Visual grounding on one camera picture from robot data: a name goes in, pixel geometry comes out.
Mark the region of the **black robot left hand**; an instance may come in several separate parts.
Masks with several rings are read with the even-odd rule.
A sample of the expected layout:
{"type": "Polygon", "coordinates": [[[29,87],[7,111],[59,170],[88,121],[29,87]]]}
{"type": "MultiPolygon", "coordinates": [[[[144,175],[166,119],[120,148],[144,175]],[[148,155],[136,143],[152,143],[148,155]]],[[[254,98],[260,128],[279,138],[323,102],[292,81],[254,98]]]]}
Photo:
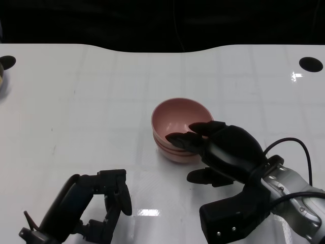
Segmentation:
{"type": "Polygon", "coordinates": [[[39,231],[58,242],[65,242],[69,235],[78,233],[88,242],[110,243],[121,213],[132,214],[126,170],[104,170],[96,175],[75,174],[60,190],[39,231]],[[106,215],[103,221],[91,219],[85,225],[80,218],[94,195],[103,195],[106,215]]]}

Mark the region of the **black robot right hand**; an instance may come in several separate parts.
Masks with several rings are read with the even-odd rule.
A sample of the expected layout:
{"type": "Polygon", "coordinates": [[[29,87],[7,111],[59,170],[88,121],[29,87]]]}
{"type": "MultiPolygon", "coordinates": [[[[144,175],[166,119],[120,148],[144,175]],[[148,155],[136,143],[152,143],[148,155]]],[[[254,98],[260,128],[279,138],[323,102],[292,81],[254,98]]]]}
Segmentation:
{"type": "Polygon", "coordinates": [[[193,123],[189,132],[171,133],[166,139],[175,147],[201,157],[206,168],[192,171],[187,180],[213,187],[246,184],[266,162],[258,141],[238,126],[221,121],[193,123]]]}

